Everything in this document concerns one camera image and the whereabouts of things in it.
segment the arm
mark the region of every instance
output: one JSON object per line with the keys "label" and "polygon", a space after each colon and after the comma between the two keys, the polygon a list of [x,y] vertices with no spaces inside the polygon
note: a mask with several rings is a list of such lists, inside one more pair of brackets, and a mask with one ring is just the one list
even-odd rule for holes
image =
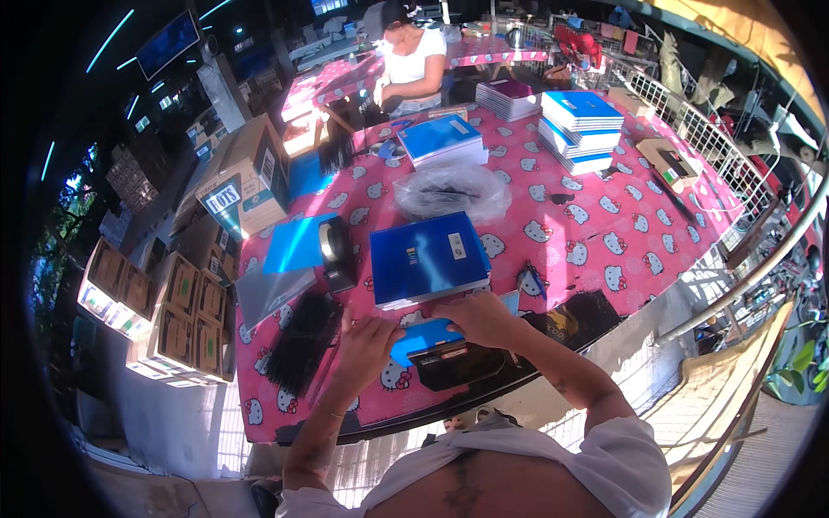
{"label": "arm", "polygon": [[363,317],[352,326],[351,308],[346,308],[342,314],[339,366],[288,452],[282,470],[285,489],[316,487],[330,491],[324,481],[342,418],[354,399],[376,380],[389,360],[391,346],[404,335],[394,322],[378,317]]}
{"label": "arm", "polygon": [[382,100],[389,99],[392,95],[412,97],[416,95],[431,95],[440,90],[440,82],[444,79],[444,65],[446,56],[435,54],[426,56],[426,66],[423,79],[411,83],[397,83],[383,87]]}
{"label": "arm", "polygon": [[587,409],[584,433],[615,417],[636,415],[610,376],[592,361],[515,317],[492,292],[437,306],[432,315],[448,318],[467,340],[524,356],[576,409]]}

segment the black cap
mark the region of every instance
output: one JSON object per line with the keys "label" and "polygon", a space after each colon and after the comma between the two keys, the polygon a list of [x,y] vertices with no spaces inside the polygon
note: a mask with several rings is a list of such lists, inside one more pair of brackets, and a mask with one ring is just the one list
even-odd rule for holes
{"label": "black cap", "polygon": [[363,29],[369,41],[382,40],[383,33],[391,24],[409,21],[408,15],[408,9],[401,2],[378,2],[366,9],[366,14],[363,15]]}

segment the hello kitty tablecloth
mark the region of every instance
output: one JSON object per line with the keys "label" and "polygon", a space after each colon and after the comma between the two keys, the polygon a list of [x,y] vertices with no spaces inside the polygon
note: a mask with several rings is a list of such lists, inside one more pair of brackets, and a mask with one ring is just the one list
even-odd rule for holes
{"label": "hello kitty tablecloth", "polygon": [[[738,205],[730,189],[705,164],[705,173],[695,188],[681,195],[695,214],[697,226],[681,218],[651,181],[651,166],[634,145],[641,138],[665,136],[689,158],[698,159],[699,155],[680,143],[659,119],[651,123],[625,114],[623,138],[613,153],[613,165],[619,171],[603,181],[596,174],[572,177],[565,171],[540,145],[538,115],[507,123],[476,104],[470,104],[468,110],[469,123],[478,127],[490,149],[486,167],[512,194],[507,216],[490,225],[476,225],[476,230],[492,262],[492,290],[508,292],[520,280],[521,313],[544,312],[578,291],[601,289],[619,315],[632,314],[688,270],[739,216],[739,211],[715,215],[702,210],[719,208],[720,204]],[[410,117],[425,118],[425,114]],[[371,144],[393,132],[390,123],[382,124],[369,128],[366,139]],[[354,166],[339,172],[329,187],[302,196],[291,206],[292,220],[336,211],[351,224],[359,282],[354,289],[327,296],[336,303],[351,301],[358,319],[373,314],[413,322],[429,317],[437,303],[393,312],[374,307],[369,234],[406,222],[395,209],[392,182],[412,171],[406,158],[356,157]],[[272,231],[273,226],[268,227],[243,243],[240,274],[264,260]],[[538,269],[541,284],[531,276],[516,278],[527,260]],[[324,293],[327,284],[322,269],[317,270],[318,283],[312,289]],[[239,391],[247,412],[245,432],[255,443],[293,441],[311,411],[313,394],[324,390],[337,367],[337,358],[332,359],[334,350],[329,349],[318,378],[301,399],[271,385],[262,375],[269,347],[292,312],[291,303],[285,304],[249,329],[236,310]],[[329,359],[332,367],[328,376],[322,376]],[[354,401],[347,423],[350,431],[382,428],[388,419],[420,412],[455,395],[463,397],[467,389],[461,386],[432,392],[419,383],[414,367],[404,368],[390,358],[377,382]]]}
{"label": "hello kitty tablecloth", "polygon": [[[470,38],[451,43],[446,49],[446,70],[458,66],[488,65],[501,61],[546,61],[541,49],[516,51],[496,37]],[[318,73],[296,78],[291,84],[282,120],[288,122],[307,114],[314,108],[332,103],[360,90],[371,92],[383,75],[383,58],[374,53],[364,61],[351,66],[348,60],[334,61]]]}

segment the bracelet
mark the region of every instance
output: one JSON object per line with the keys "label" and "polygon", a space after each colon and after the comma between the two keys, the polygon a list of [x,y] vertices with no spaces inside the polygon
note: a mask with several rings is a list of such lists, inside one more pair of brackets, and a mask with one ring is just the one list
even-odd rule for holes
{"label": "bracelet", "polygon": [[344,418],[346,417],[346,415],[345,415],[345,414],[343,414],[343,415],[340,415],[340,414],[334,414],[333,412],[330,412],[330,411],[328,411],[328,410],[325,410],[325,409],[324,409],[324,408],[323,408],[323,407],[319,404],[319,401],[317,402],[317,407],[319,407],[319,408],[320,408],[323,412],[326,412],[326,413],[328,413],[328,414],[332,415],[333,417],[336,417],[337,419],[344,419]]}

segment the white crop top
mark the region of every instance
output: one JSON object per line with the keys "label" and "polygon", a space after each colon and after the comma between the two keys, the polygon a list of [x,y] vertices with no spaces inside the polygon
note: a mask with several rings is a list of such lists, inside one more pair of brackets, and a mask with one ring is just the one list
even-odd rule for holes
{"label": "white crop top", "polygon": [[424,78],[428,56],[446,56],[446,40],[440,29],[424,29],[417,50],[412,54],[398,56],[391,51],[391,44],[385,41],[380,45],[380,53],[385,61],[385,72],[392,83],[411,83]]}
{"label": "white crop top", "polygon": [[439,435],[434,444],[398,459],[356,509],[347,509],[329,491],[302,487],[282,491],[284,502],[276,516],[362,518],[372,507],[469,449],[557,461],[617,518],[667,516],[671,474],[653,440],[653,428],[639,418],[615,418],[592,427],[581,443],[581,453],[568,452],[553,438],[528,428],[476,428]]}

